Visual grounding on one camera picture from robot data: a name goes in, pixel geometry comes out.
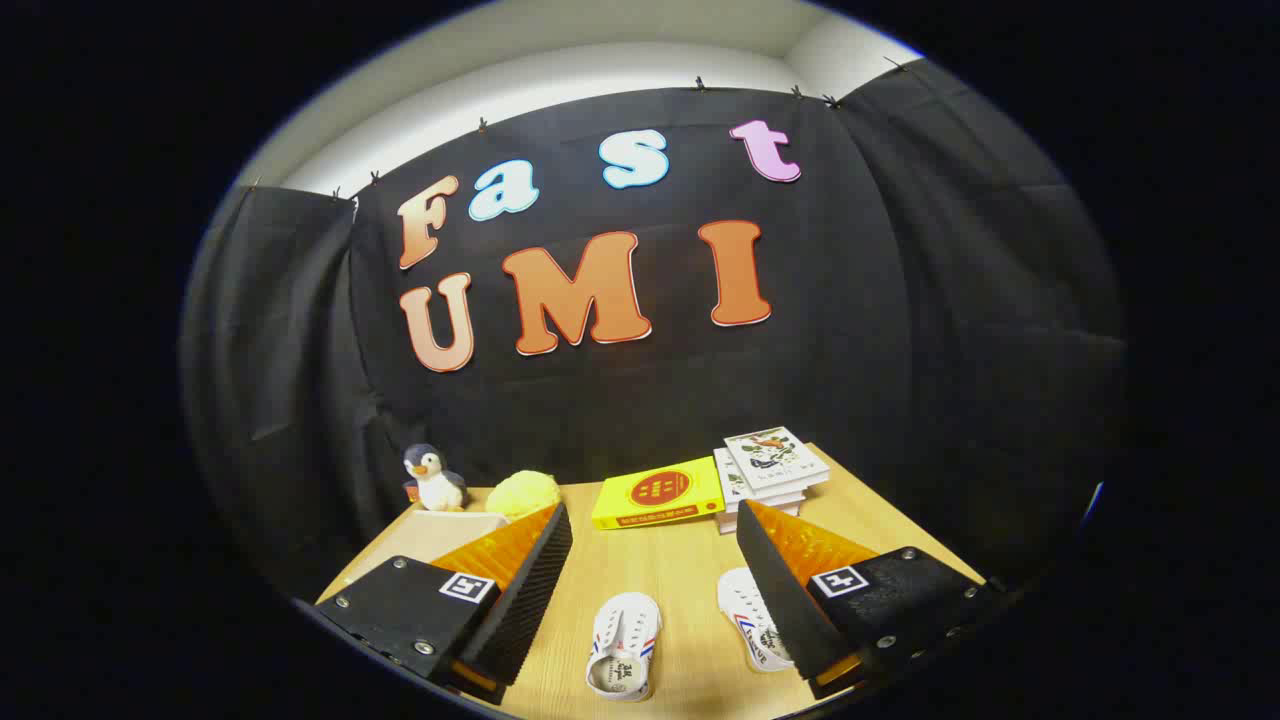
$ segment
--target orange letter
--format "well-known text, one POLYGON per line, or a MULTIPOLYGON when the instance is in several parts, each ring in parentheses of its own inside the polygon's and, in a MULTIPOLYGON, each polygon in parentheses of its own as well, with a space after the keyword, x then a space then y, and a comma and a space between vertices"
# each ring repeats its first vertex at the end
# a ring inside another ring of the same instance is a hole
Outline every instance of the orange letter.
POLYGON ((431 237, 430 228, 444 227, 444 199, 440 195, 453 195, 458 191, 458 178, 448 176, 431 187, 410 197, 396 211, 404 219, 404 252, 401 255, 401 269, 407 270, 428 255, 435 252, 439 242, 431 237))
POLYGON ((750 325, 773 314, 769 304, 760 297, 760 283, 755 275, 755 238, 760 228, 746 220, 721 220, 698 229, 698 237, 712 246, 716 260, 716 287, 719 301, 712 310, 717 325, 750 325))
POLYGON ((502 269, 516 281, 520 302, 521 336, 516 351, 540 355, 556 350, 557 338, 547 332, 543 310, 552 316, 571 345, 582 342, 586 314, 595 302, 595 342, 623 342, 648 337, 653 325, 640 314, 635 282, 631 278, 631 251, 636 236, 609 232, 593 237, 582 251, 577 277, 572 281, 541 247, 509 255, 502 269))
POLYGON ((471 275, 456 273, 440 281, 440 295, 449 302, 449 322, 453 323, 453 345, 448 350, 435 343, 431 333, 431 318, 426 314, 426 304, 431 300, 431 288, 416 287, 401 296, 401 310, 408 319, 408 340, 413 343, 417 361, 436 373, 452 373, 471 361, 476 341, 471 333, 471 314, 467 311, 467 287, 471 275))

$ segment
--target letter m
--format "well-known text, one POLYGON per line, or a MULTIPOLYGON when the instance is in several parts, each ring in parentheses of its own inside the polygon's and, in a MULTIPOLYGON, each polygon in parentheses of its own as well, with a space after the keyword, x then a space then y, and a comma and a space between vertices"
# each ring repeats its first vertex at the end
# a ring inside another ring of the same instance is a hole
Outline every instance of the letter m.
POLYGON ((541 247, 530 247, 508 256, 502 269, 516 282, 520 302, 521 334, 516 351, 541 355, 556 350, 558 340, 544 320, 550 315, 570 345, 582 342, 586 316, 595 305, 591 340, 600 343, 626 342, 648 337, 653 325, 640 314, 631 252, 636 236, 611 232, 593 237, 582 251, 577 277, 572 281, 541 247))

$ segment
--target white ceiling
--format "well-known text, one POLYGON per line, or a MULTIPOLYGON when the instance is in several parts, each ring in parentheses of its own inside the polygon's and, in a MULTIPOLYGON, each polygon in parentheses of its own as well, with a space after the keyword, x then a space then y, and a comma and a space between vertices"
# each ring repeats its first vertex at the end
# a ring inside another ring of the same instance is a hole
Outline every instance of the white ceiling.
POLYGON ((782 59, 823 19, 797 0, 500 0, 417 33, 314 99, 260 149, 239 182, 278 183, 370 115, 471 70, 535 53, 664 41, 782 59))

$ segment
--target yellow book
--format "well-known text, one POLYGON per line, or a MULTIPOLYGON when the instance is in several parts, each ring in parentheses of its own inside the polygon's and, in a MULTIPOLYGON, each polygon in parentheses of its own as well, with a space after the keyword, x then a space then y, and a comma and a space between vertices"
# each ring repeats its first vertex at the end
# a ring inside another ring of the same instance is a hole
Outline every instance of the yellow book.
POLYGON ((607 478, 591 511, 602 530, 657 525, 724 510, 712 456, 607 478))

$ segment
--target book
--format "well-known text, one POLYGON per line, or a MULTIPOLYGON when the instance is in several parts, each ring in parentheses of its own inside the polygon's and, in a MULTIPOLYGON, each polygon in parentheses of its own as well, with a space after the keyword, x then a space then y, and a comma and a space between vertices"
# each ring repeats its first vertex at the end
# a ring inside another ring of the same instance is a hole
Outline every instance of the book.
MULTIPOLYGON (((792 518, 799 518, 800 516, 800 503, 799 502, 790 502, 787 505, 781 505, 781 506, 774 507, 774 510, 780 510, 782 512, 786 512, 787 515, 791 515, 792 518)), ((732 512, 732 514, 726 512, 726 514, 718 514, 718 515, 716 515, 716 524, 719 527, 719 532, 721 532, 722 536, 737 530, 737 512, 732 512)))
POLYGON ((728 454, 728 450, 717 447, 713 452, 716 457, 716 470, 719 473, 721 495, 724 496, 724 512, 737 512, 737 503, 744 498, 755 500, 763 505, 786 505, 804 500, 804 488, 790 491, 782 487, 778 495, 755 495, 742 478, 737 462, 728 454))
POLYGON ((724 438, 724 446, 755 495, 794 492, 831 477, 831 468, 786 428, 724 438))
POLYGON ((602 530, 657 525, 724 510, 712 456, 605 478, 591 510, 602 530))

